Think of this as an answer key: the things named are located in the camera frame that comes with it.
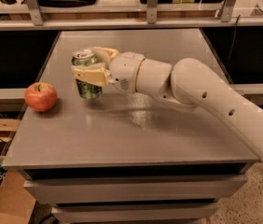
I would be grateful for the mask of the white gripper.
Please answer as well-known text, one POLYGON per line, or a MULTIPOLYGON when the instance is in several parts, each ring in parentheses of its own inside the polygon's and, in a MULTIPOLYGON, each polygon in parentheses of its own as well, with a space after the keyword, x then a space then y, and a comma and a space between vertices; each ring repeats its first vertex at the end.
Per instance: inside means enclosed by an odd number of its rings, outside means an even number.
POLYGON ((134 52, 119 54, 117 49, 91 47, 100 63, 73 65, 72 73, 75 79, 91 85, 105 87, 111 80, 119 91, 136 93, 136 78, 145 56, 134 52))

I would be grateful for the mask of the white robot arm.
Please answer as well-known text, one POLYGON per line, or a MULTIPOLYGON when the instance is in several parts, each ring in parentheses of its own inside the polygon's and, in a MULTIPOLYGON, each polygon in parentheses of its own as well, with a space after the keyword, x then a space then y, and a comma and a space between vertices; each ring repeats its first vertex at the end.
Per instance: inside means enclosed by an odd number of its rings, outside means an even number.
POLYGON ((90 47, 73 53, 72 74, 85 99, 96 87, 148 95, 181 111, 201 107, 227 125, 263 162, 263 109, 237 93, 206 64, 185 58, 171 65, 143 54, 90 47))

